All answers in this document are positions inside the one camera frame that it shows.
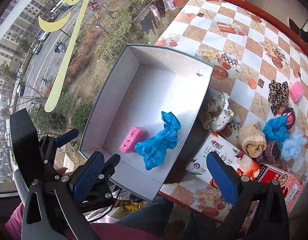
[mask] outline pink sleeve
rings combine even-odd
[[[24,211],[23,203],[20,203],[20,205],[15,209],[13,214],[10,216],[8,222],[5,224],[5,228],[14,238],[14,240],[21,240],[23,211]]]

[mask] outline person's leg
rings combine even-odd
[[[177,240],[206,240],[214,239],[216,222],[213,219],[207,219],[200,215],[191,213],[186,222],[183,232],[177,237]]]
[[[127,215],[116,224],[163,236],[172,210],[173,202],[157,195],[152,203]]]
[[[303,29],[300,29],[300,37],[303,41],[308,43],[308,32],[304,31]]]
[[[304,31],[303,29],[300,29],[296,23],[288,18],[287,19],[287,23],[288,23],[288,26],[290,27],[290,29],[295,32],[297,35],[300,36],[300,38],[305,41],[306,43],[308,43],[308,32]]]

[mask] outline hanging clothes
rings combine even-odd
[[[164,18],[165,17],[165,5],[164,5],[164,2],[162,0],[158,0],[155,5],[156,5],[156,7],[158,9],[158,13],[159,13],[161,19]]]
[[[153,5],[153,4],[151,4],[151,5],[149,6],[149,8],[150,8],[150,10],[152,11],[153,15],[154,15],[156,18],[158,18],[159,20],[161,20],[161,16],[159,15],[158,8],[157,8],[155,5]]]
[[[175,10],[176,7],[174,6],[174,1],[173,0],[162,0],[165,5],[165,10]]]
[[[149,13],[145,16],[145,18],[140,21],[140,25],[142,26],[142,30],[146,33],[149,34],[149,31],[152,30],[154,35],[156,35],[155,30],[154,30],[154,26],[157,28],[157,24],[154,18],[154,15],[152,13],[152,11],[149,11]]]

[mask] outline patterned tablecloth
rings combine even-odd
[[[290,106],[296,114],[296,126],[308,137],[308,58],[265,20],[228,2],[189,0],[156,45],[172,46],[214,65],[208,94],[210,98],[219,92],[230,95],[235,123],[228,124],[231,132],[226,136],[232,144],[237,145],[239,127],[257,120],[264,128],[274,118],[268,102],[272,80],[287,81],[289,86],[301,83],[304,95],[296,104],[290,100]],[[293,173],[305,186],[308,147],[302,149],[300,158],[281,161],[279,167]],[[180,183],[164,184],[160,191],[219,221],[231,209],[218,190],[190,173]]]

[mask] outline blue glove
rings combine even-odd
[[[288,139],[286,132],[287,114],[278,118],[269,119],[263,129],[267,141],[279,141],[280,148],[283,148],[283,142]]]
[[[181,123],[172,112],[162,111],[162,120],[164,121],[164,130],[135,145],[135,150],[144,157],[145,168],[148,171],[162,165],[167,149],[174,149],[178,143],[177,133],[181,128]]]

